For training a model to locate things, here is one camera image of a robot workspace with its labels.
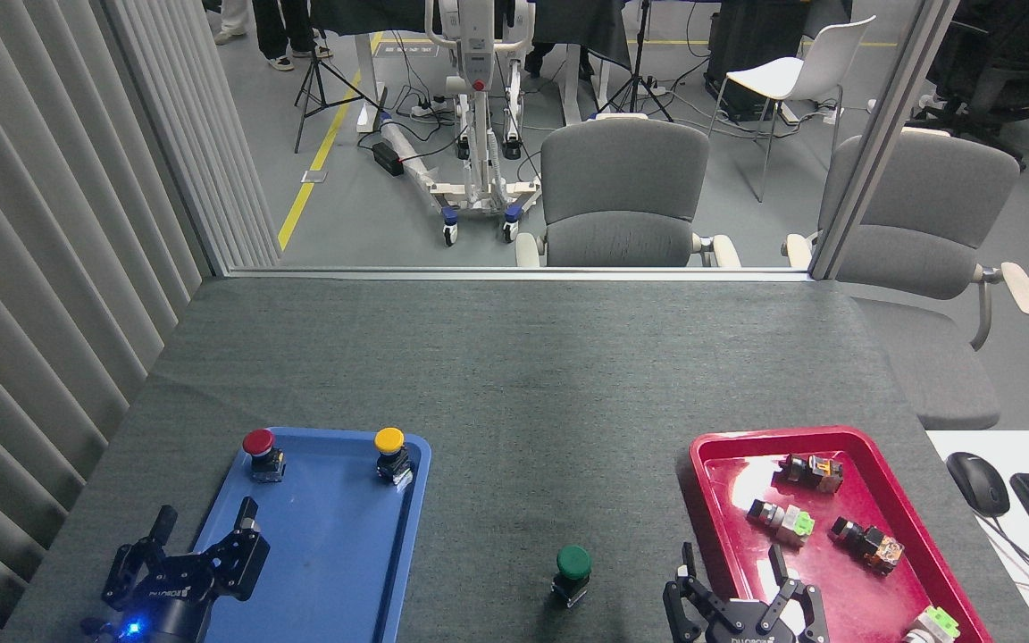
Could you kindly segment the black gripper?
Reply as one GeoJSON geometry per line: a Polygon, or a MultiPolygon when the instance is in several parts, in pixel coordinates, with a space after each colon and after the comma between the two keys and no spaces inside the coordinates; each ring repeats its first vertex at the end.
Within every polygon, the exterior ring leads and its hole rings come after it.
{"type": "Polygon", "coordinates": [[[673,642],[829,642],[824,595],[812,583],[790,577],[779,544],[769,547],[769,564],[777,582],[777,595],[771,603],[760,601],[722,601],[705,582],[697,578],[697,566],[690,542],[682,542],[682,565],[674,579],[663,590],[663,606],[673,642]],[[698,626],[686,614],[683,602],[697,607],[707,620],[698,626]],[[803,611],[805,628],[793,631],[782,619],[784,607],[796,601],[803,611]]]}
{"type": "Polygon", "coordinates": [[[102,601],[120,618],[91,634],[111,642],[204,642],[216,595],[248,601],[260,578],[271,547],[257,510],[244,497],[230,532],[205,556],[166,557],[177,512],[161,507],[146,537],[119,546],[107,575],[102,601]]]}

